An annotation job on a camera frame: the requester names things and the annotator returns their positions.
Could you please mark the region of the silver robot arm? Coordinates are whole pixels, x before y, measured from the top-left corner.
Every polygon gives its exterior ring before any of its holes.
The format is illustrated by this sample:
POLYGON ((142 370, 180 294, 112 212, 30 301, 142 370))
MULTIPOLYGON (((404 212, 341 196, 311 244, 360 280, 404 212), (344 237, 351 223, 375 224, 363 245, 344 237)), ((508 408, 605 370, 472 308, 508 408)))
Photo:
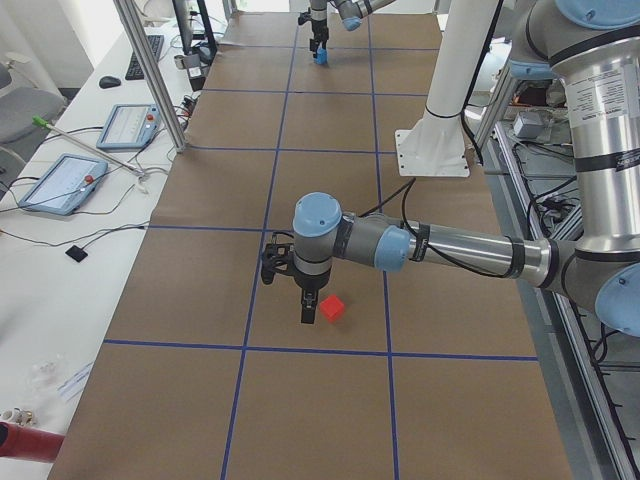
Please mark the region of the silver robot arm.
POLYGON ((639 332, 639 5, 533 1, 514 33, 514 60, 548 68, 565 89, 583 234, 576 241, 490 236, 383 214, 344 212, 325 193, 296 204, 287 271, 312 322, 334 259, 397 271, 409 261, 520 278, 639 332))
POLYGON ((311 23, 313 37, 310 39, 310 51, 316 59, 319 58, 320 51, 325 51, 330 38, 328 26, 328 5, 332 4, 347 31, 357 29, 364 18, 382 9, 394 0, 311 0, 306 11, 301 12, 298 17, 298 25, 302 26, 307 22, 311 23))

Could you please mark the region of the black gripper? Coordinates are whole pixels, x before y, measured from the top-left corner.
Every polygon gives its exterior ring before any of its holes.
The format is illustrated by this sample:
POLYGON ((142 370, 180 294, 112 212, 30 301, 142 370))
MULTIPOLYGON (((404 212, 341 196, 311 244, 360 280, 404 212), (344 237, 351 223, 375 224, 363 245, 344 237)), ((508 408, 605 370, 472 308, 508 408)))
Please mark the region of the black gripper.
POLYGON ((331 270, 318 275, 298 271, 294 275, 295 283, 301 288, 301 323, 314 324, 318 295, 329 282, 331 270))
MULTIPOLYGON (((320 47, 324 50, 327 49, 327 20, 311 20, 312 24, 312 32, 315 38, 320 39, 320 47)), ((311 52, 316 53, 318 50, 318 41, 316 39, 311 38, 309 40, 309 49, 311 52)))

